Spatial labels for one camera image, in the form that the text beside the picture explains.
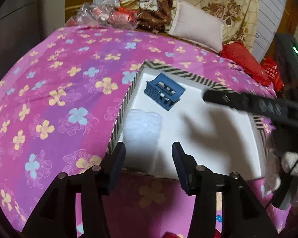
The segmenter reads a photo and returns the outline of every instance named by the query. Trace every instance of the screw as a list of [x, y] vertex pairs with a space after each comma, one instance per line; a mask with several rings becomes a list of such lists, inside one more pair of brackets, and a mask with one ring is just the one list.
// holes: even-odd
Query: screw
[[98, 172], [102, 169], [102, 167], [100, 165], [94, 165], [92, 168], [91, 168], [94, 172]]
[[223, 96], [223, 99], [225, 102], [227, 102], [227, 103], [229, 102], [229, 98], [226, 95]]
[[205, 170], [205, 166], [203, 166], [203, 165], [197, 165], [195, 168], [196, 168], [196, 170], [198, 170], [199, 172], [202, 172], [202, 171]]
[[234, 179], [238, 179], [238, 178], [240, 177], [240, 175], [239, 175], [237, 172], [232, 172], [232, 173], [230, 174], [230, 176], [231, 176], [232, 178], [234, 178]]
[[63, 179], [63, 178], [65, 178], [65, 176], [66, 176], [66, 173], [64, 173], [64, 172], [61, 172], [57, 175], [58, 179]]

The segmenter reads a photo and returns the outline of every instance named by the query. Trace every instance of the blue plastic object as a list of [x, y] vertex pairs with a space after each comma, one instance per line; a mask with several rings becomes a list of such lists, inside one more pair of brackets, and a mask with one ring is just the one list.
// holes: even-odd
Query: blue plastic object
[[178, 83], [160, 73], [154, 80], [147, 82], [145, 94], [169, 111], [180, 100], [185, 90]]

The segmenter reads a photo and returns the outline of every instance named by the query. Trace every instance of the pink floral bedsheet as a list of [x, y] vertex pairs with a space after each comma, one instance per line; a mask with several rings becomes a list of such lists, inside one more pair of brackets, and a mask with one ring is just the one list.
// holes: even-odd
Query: pink floral bedsheet
[[[0, 205], [16, 229], [59, 172], [83, 173], [101, 162], [122, 98], [145, 59], [275, 97], [272, 85], [261, 86], [234, 62], [179, 40], [113, 28], [58, 29], [0, 81]], [[265, 204], [262, 183], [251, 187]], [[104, 198], [113, 238], [158, 238], [166, 231], [186, 236], [193, 204], [177, 181], [127, 173]], [[221, 207], [219, 202], [219, 230]], [[270, 215], [282, 228], [287, 212], [270, 209]]]

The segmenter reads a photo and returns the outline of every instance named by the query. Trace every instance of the beige floral fabric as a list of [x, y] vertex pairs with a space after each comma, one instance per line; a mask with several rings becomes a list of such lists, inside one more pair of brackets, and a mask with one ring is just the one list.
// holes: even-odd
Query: beige floral fabric
[[252, 52], [259, 0], [185, 0], [223, 20], [223, 44], [240, 40]]

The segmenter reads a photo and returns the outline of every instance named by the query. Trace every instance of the red pillow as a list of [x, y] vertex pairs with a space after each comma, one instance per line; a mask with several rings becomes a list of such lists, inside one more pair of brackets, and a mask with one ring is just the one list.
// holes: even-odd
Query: red pillow
[[263, 86], [269, 86], [271, 80], [261, 65], [241, 42], [224, 45], [220, 56], [230, 59], [243, 67], [244, 71]]
[[282, 89], [284, 83], [280, 78], [277, 63], [273, 60], [273, 58], [267, 57], [263, 62], [262, 67], [263, 67], [263, 70], [267, 73], [271, 82], [274, 84], [274, 90], [276, 92], [279, 92]]

